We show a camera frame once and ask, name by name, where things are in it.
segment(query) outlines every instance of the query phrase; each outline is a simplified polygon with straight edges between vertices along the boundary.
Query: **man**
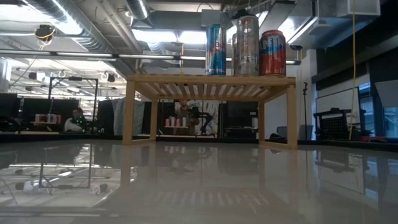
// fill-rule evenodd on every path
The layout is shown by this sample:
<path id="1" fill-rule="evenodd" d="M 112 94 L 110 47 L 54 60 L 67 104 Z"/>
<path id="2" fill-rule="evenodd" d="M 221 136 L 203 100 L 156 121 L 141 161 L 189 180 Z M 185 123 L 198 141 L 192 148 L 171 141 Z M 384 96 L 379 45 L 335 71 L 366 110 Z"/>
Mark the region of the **man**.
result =
<path id="1" fill-rule="evenodd" d="M 86 129 L 86 118 L 83 113 L 81 108 L 73 110 L 73 117 L 65 122 L 65 131 L 84 131 Z"/>
<path id="2" fill-rule="evenodd" d="M 188 107 L 188 100 L 179 100 L 180 108 L 175 112 L 177 115 L 177 119 L 180 120 L 180 124 L 182 126 L 182 119 L 187 119 L 187 126 L 188 128 L 175 128 L 176 135 L 196 135 L 195 125 L 199 124 L 198 118 L 191 118 L 189 107 Z"/>

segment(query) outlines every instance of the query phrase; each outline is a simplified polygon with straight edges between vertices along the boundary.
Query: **energy drink can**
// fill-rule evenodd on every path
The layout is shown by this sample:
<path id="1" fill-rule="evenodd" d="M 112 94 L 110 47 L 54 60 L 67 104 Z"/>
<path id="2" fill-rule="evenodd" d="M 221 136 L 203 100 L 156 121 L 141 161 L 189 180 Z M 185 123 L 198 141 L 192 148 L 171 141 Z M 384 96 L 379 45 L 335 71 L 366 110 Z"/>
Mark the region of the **energy drink can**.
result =
<path id="1" fill-rule="evenodd" d="M 243 16 L 236 24 L 238 43 L 237 75 L 259 75 L 259 19 Z"/>
<path id="2" fill-rule="evenodd" d="M 232 75 L 236 75 L 238 71 L 238 42 L 236 41 L 236 34 L 232 35 Z"/>
<path id="3" fill-rule="evenodd" d="M 206 30 L 206 74 L 225 75 L 226 29 L 221 24 L 212 24 Z"/>
<path id="4" fill-rule="evenodd" d="M 286 76 L 286 40 L 279 30 L 269 30 L 261 35 L 260 75 Z"/>

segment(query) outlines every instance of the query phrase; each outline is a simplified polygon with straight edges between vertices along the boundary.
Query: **metal pole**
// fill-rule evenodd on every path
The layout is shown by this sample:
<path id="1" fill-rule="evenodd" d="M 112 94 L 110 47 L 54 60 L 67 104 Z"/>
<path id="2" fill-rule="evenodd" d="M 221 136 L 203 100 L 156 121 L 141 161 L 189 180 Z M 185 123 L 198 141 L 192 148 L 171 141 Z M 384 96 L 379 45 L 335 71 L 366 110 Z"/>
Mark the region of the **metal pole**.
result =
<path id="1" fill-rule="evenodd" d="M 54 77 L 50 77 L 50 86 L 49 86 L 49 100 L 51 99 L 52 80 L 54 80 Z"/>
<path id="2" fill-rule="evenodd" d="M 308 140 L 307 137 L 307 103 L 305 101 L 305 96 L 307 95 L 308 83 L 304 82 L 303 96 L 304 96 L 304 125 L 305 125 L 305 140 Z"/>
<path id="3" fill-rule="evenodd" d="M 95 80 L 95 95 L 94 95 L 94 110 L 93 110 L 93 122 L 91 123 L 91 133 L 94 133 L 94 122 L 95 122 L 95 110 L 97 105 L 97 91 L 98 91 L 98 79 Z"/>

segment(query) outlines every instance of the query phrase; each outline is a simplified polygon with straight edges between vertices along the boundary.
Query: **small wooden table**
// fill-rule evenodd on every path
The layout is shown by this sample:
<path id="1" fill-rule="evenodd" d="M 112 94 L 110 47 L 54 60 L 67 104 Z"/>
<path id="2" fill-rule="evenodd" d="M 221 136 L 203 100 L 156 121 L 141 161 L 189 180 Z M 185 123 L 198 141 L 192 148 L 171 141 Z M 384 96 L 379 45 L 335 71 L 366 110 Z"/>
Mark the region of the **small wooden table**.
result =
<path id="1" fill-rule="evenodd" d="M 278 76 L 224 75 L 131 75 L 127 78 L 124 107 L 123 144 L 132 144 L 135 92 L 152 102 L 160 99 L 257 101 L 259 110 L 259 143 L 285 149 L 297 148 L 295 78 Z M 287 94 L 287 144 L 265 142 L 265 103 Z M 152 104 L 150 140 L 155 141 L 157 103 Z"/>

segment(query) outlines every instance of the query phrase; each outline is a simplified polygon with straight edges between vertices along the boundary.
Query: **ceiling pipe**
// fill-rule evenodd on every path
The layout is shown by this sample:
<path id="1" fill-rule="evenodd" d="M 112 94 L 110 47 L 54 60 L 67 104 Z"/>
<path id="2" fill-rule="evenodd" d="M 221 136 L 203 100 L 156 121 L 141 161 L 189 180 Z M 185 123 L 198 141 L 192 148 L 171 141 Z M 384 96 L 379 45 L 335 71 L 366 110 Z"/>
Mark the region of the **ceiling pipe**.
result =
<path id="1" fill-rule="evenodd" d="M 130 42 L 133 44 L 133 46 L 135 48 L 134 52 L 141 53 L 142 50 L 141 50 L 141 46 L 140 46 L 138 40 L 135 38 L 134 34 L 132 34 L 132 31 L 131 31 L 130 27 L 129 28 L 126 27 L 126 22 L 120 18 L 119 14 L 116 12 L 116 10 L 114 9 L 113 5 L 111 5 L 111 3 L 109 3 L 108 0 L 98 0 L 98 3 L 99 4 L 103 3 L 104 6 L 107 8 L 107 10 L 109 10 L 109 12 L 111 13 L 111 15 L 109 15 L 107 10 L 103 9 L 104 10 L 104 14 L 107 14 L 105 16 L 109 16 L 109 18 L 112 16 L 116 20 L 116 22 L 119 23 L 119 26 L 122 28 L 122 30 L 124 31 L 124 33 L 126 34 L 128 39 L 130 40 Z M 116 29 L 116 27 L 119 28 L 119 26 L 116 23 L 112 24 L 112 26 L 115 29 Z"/>
<path id="2" fill-rule="evenodd" d="M 137 20 L 146 19 L 149 16 L 149 7 L 146 0 L 126 0 L 130 15 Z"/>
<path id="3" fill-rule="evenodd" d="M 33 10 L 49 16 L 55 27 L 68 35 L 82 35 L 88 38 L 75 38 L 76 43 L 89 52 L 115 52 L 114 47 L 106 40 L 102 33 L 93 25 L 86 15 L 73 1 L 61 0 L 22 0 Z M 131 74 L 134 69 L 122 60 L 109 62 L 124 76 Z"/>

